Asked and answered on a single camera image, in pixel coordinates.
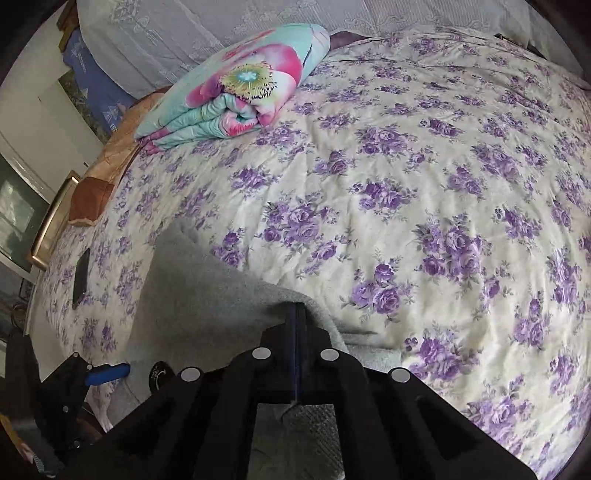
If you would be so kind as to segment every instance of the black phone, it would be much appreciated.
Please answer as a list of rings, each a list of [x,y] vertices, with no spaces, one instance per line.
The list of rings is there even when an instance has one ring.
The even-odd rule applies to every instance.
[[[76,264],[74,276],[74,294],[72,295],[72,308],[76,310],[86,295],[86,283],[88,282],[88,262],[90,261],[90,248],[82,254]]]

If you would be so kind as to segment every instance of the white wall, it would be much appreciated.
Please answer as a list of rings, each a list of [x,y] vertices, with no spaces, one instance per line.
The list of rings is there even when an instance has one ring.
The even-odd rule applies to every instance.
[[[0,86],[0,133],[11,147],[0,142],[0,153],[7,160],[16,153],[53,194],[70,170],[83,174],[102,148],[55,85],[68,71],[58,49],[60,12],[39,28]]]

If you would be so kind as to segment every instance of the patterned fabric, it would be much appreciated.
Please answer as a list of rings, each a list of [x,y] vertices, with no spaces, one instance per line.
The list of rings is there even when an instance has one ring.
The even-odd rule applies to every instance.
[[[550,479],[591,410],[588,89],[474,31],[335,50],[272,128],[136,159],[103,221],[60,240],[49,321],[65,353],[120,360],[155,238],[192,218],[216,257],[403,350]],[[103,422],[112,389],[93,389]]]
[[[135,138],[153,154],[265,127],[329,48],[330,37],[319,25],[260,32],[186,74],[146,115]]]
[[[176,83],[237,41],[291,22],[368,37],[419,25],[474,28],[523,47],[531,43],[549,61],[583,73],[564,40],[526,0],[78,0],[77,7],[96,61],[136,98]]]
[[[63,54],[66,65],[74,70],[74,78],[93,118],[109,135],[115,132],[123,115],[135,99],[96,64],[86,47],[80,30],[73,31]]]

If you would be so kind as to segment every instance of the teal fabric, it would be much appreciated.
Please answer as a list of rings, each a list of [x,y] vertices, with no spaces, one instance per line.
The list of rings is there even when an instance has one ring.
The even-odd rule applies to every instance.
[[[211,56],[181,80],[135,132],[147,153],[269,125],[330,48],[326,30],[287,24]]]

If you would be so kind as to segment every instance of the bed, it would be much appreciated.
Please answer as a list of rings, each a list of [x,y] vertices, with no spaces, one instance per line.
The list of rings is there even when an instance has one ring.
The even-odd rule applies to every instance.
[[[489,35],[422,28],[331,52],[272,128],[138,157],[38,292],[64,353],[122,359],[154,241],[317,300],[553,478],[591,408],[589,85]],[[89,291],[72,310],[76,261]],[[113,384],[92,392],[107,428]]]

